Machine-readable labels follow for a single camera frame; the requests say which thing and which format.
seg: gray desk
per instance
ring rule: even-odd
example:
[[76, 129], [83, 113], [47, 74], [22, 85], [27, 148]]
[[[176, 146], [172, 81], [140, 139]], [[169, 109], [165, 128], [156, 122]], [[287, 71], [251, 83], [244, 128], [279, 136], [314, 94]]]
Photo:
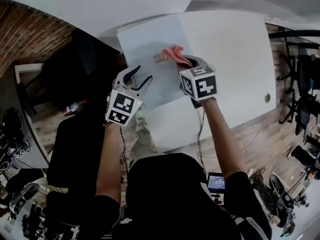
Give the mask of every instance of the gray desk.
[[[47, 153], [39, 141], [31, 119], [21, 107], [16, 87], [16, 71], [14, 66], [10, 66], [0, 78], [0, 123], [2, 124], [7, 109], [14, 107], [19, 110], [23, 119], [22, 133], [30, 145], [30, 152], [24, 154], [19, 160], [33, 168], [48, 168]], [[22, 162], [16, 160], [13, 164], [17, 168], [30, 168]]]

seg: folded cloth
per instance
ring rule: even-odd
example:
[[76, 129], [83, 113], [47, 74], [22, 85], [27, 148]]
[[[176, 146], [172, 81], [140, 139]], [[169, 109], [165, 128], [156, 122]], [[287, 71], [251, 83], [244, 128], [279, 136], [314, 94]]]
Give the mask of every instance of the folded cloth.
[[192, 63], [181, 55], [184, 48], [180, 45], [174, 45], [172, 47], [163, 49], [162, 54], [168, 58], [176, 61], [177, 63], [186, 64], [188, 68], [192, 68]]

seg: digital display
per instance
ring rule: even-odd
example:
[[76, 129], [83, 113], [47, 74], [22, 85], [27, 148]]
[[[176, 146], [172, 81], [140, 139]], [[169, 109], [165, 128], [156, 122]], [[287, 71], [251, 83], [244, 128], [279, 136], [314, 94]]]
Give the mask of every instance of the digital display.
[[209, 177], [208, 189], [224, 190], [225, 189], [224, 177], [211, 175]]

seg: black cable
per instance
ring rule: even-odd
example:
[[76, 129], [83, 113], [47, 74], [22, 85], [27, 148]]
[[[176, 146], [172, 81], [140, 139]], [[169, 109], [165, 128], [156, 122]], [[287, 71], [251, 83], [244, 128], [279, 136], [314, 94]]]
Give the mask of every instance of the black cable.
[[201, 144], [200, 144], [200, 135], [201, 135], [201, 132], [202, 132], [202, 129], [204, 127], [204, 122], [205, 122], [205, 111], [203, 110], [203, 115], [202, 115], [202, 123], [201, 123], [201, 127], [200, 127], [200, 131], [199, 131], [199, 134], [198, 134], [198, 148], [199, 148], [199, 155], [200, 155], [200, 161], [201, 161], [201, 164], [203, 166], [203, 170], [204, 170], [204, 173], [205, 175], [207, 176], [207, 171], [206, 171], [206, 167], [204, 165], [204, 161], [202, 159], [202, 151], [201, 151]]
[[20, 161], [18, 158], [16, 158], [15, 160], [18, 160], [20, 163], [23, 163], [23, 164], [25, 164], [26, 166], [29, 166], [32, 169], [36, 169], [36, 168], [33, 168], [32, 166], [30, 166], [29, 164], [26, 164], [25, 162]]
[[121, 134], [121, 138], [122, 138], [122, 141], [123, 141], [123, 151], [122, 151], [122, 159], [125, 163], [125, 170], [126, 170], [126, 178], [128, 179], [128, 174], [129, 174], [129, 171], [128, 171], [128, 165], [127, 165], [127, 160], [126, 160], [126, 142], [125, 142], [125, 139], [122, 135], [122, 128], [120, 127], [120, 134]]

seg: person's right arm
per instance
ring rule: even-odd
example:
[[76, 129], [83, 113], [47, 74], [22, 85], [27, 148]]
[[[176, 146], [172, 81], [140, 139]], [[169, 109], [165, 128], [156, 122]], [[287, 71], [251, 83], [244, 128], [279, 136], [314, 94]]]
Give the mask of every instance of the person's right arm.
[[216, 156], [226, 181], [230, 175], [236, 172], [244, 172], [242, 153], [219, 109], [218, 103], [209, 98], [202, 100], [201, 104], [210, 126]]

